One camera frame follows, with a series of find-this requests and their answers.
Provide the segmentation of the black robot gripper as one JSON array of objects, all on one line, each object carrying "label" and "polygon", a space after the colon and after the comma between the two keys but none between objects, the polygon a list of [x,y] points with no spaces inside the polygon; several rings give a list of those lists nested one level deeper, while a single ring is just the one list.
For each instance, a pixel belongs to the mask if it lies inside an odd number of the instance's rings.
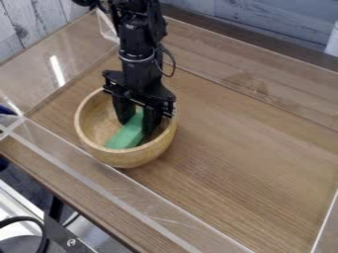
[{"label": "black robot gripper", "polygon": [[163,54],[152,52],[136,57],[120,52],[121,71],[104,70],[104,90],[112,95],[117,120],[124,125],[136,114],[136,106],[142,109],[142,133],[149,135],[163,116],[172,117],[175,94],[164,86]]}]

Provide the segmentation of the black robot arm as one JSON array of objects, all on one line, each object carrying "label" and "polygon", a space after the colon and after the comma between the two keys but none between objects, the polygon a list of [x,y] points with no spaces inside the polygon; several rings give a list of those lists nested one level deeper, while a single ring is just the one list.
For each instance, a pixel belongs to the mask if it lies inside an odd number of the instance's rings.
[{"label": "black robot arm", "polygon": [[150,134],[163,117],[172,117],[175,94],[163,84],[167,21],[159,0],[70,0],[81,7],[97,7],[110,15],[118,39],[121,70],[104,70],[104,91],[112,97],[117,120],[124,125],[142,108],[141,131]]}]

